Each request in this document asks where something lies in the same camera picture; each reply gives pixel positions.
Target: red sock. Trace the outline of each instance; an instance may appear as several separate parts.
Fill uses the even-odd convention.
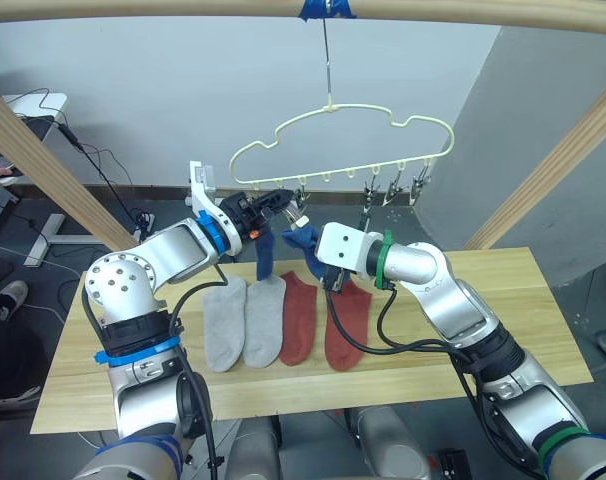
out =
[[[354,340],[367,345],[367,324],[372,294],[361,290],[354,282],[343,286],[343,293],[332,293],[334,308],[341,325]],[[334,321],[327,313],[325,329],[325,358],[334,370],[344,371],[354,367],[363,356],[363,352],[347,343],[339,333]]]
[[[303,283],[294,272],[285,280],[283,300],[283,346],[279,358],[286,365],[298,365],[314,346],[316,331],[316,287]]]

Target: wooden beam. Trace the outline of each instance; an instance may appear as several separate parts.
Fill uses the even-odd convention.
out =
[[[0,22],[143,15],[297,17],[303,0],[0,0]],[[606,34],[604,0],[351,0],[358,18],[484,23]]]
[[[606,90],[465,245],[490,248],[536,206],[606,137]]]
[[[1,97],[0,153],[107,247],[125,250],[136,245],[134,238],[12,113]]]

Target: clothes hanger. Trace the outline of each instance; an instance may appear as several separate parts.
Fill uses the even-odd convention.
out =
[[[264,183],[274,182],[278,187],[282,187],[283,182],[285,182],[287,180],[298,180],[298,182],[301,184],[301,186],[305,186],[307,183],[307,179],[312,178],[312,177],[321,177],[321,178],[323,178],[323,180],[325,182],[330,182],[332,175],[345,173],[348,176],[348,178],[354,178],[357,171],[366,170],[366,169],[371,169],[372,173],[374,175],[378,175],[381,171],[381,167],[388,166],[388,165],[396,165],[398,167],[399,171],[403,171],[403,170],[405,170],[405,167],[409,162],[417,162],[417,161],[428,162],[428,161],[437,159],[439,157],[442,157],[444,155],[447,155],[448,153],[450,153],[452,151],[452,148],[454,147],[454,131],[452,130],[452,127],[450,127],[443,120],[440,120],[440,119],[434,118],[434,117],[426,117],[423,115],[411,115],[404,122],[396,122],[394,120],[394,114],[392,113],[392,111],[389,108],[382,107],[380,105],[369,105],[369,104],[365,104],[365,103],[339,103],[339,104],[332,103],[332,82],[331,82],[331,75],[330,75],[330,71],[331,71],[330,52],[329,52],[329,48],[328,48],[327,27],[325,24],[325,19],[323,19],[323,38],[325,41],[325,59],[326,59],[326,70],[327,70],[327,105],[325,105],[324,107],[321,107],[317,110],[312,110],[311,112],[297,115],[296,117],[291,118],[291,119],[283,122],[282,124],[280,124],[274,130],[274,141],[272,143],[266,144],[265,142],[263,142],[261,140],[255,140],[253,142],[248,143],[244,147],[241,147],[239,150],[237,150],[236,153],[234,153],[234,155],[232,155],[232,158],[230,159],[230,165],[229,165],[230,174],[232,175],[232,178],[237,183],[240,183],[243,185],[252,185],[256,190],[258,190],[260,188],[260,185],[262,183],[264,184]],[[347,110],[347,109],[370,110],[370,111],[384,113],[387,116],[389,125],[391,127],[396,127],[396,128],[405,128],[408,125],[410,125],[412,122],[416,122],[416,121],[437,124],[437,125],[443,127],[445,129],[445,131],[448,133],[448,135],[449,135],[448,145],[444,150],[442,150],[440,152],[436,152],[436,153],[430,153],[427,155],[419,155],[416,157],[399,158],[397,160],[389,160],[389,161],[385,161],[385,162],[369,163],[366,165],[359,165],[359,166],[353,166],[353,167],[347,167],[347,168],[337,168],[337,169],[333,169],[333,170],[301,173],[301,174],[297,174],[297,175],[289,175],[289,176],[282,176],[282,177],[261,178],[261,179],[254,179],[254,180],[242,180],[236,176],[236,173],[235,173],[236,162],[248,150],[250,150],[254,147],[262,147],[265,150],[271,150],[280,144],[281,131],[286,129],[287,127],[289,127],[297,122],[300,122],[301,120],[310,118],[310,117],[314,117],[317,115],[323,115],[323,114],[329,114],[329,113],[335,113],[340,110]]]

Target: green tape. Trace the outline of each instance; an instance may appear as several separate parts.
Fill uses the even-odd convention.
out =
[[[379,252],[379,259],[376,262],[376,281],[374,282],[374,286],[379,290],[383,290],[383,269],[385,268],[385,260],[387,259],[387,254],[390,251],[391,246],[392,232],[386,230],[385,235],[383,236],[383,246]]]
[[[590,432],[581,427],[568,427],[560,432],[556,432],[550,438],[548,438],[541,448],[539,448],[539,461],[541,465],[545,463],[545,457],[556,448],[563,440],[576,435],[589,435]]]

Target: wooden table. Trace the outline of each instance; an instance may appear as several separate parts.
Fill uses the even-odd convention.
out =
[[[530,350],[562,385],[591,382],[592,377],[563,316],[527,248],[451,252],[458,277],[474,286],[499,315],[517,341]],[[252,283],[254,263],[223,265],[226,275]],[[316,284],[302,260],[276,262],[274,271],[294,270],[301,280]],[[165,286],[157,298],[173,308],[191,286],[214,280],[209,269],[179,285]],[[376,336],[375,318],[388,298],[372,284],[357,282],[372,292],[369,345],[383,347]],[[80,288],[50,368],[32,425],[32,433],[114,429],[112,392],[105,365],[96,365],[99,341],[83,313]],[[275,413],[295,413],[459,397],[461,386],[449,359],[439,353],[365,355],[348,372],[332,370],[324,354],[326,310],[323,292],[317,291],[317,331],[310,357],[288,367],[279,360],[265,369],[239,361],[226,373],[214,373],[205,363],[201,294],[183,307],[183,342],[194,370],[205,377],[217,419],[243,418]],[[386,330],[396,341],[434,338],[418,304],[405,289],[386,318]]]

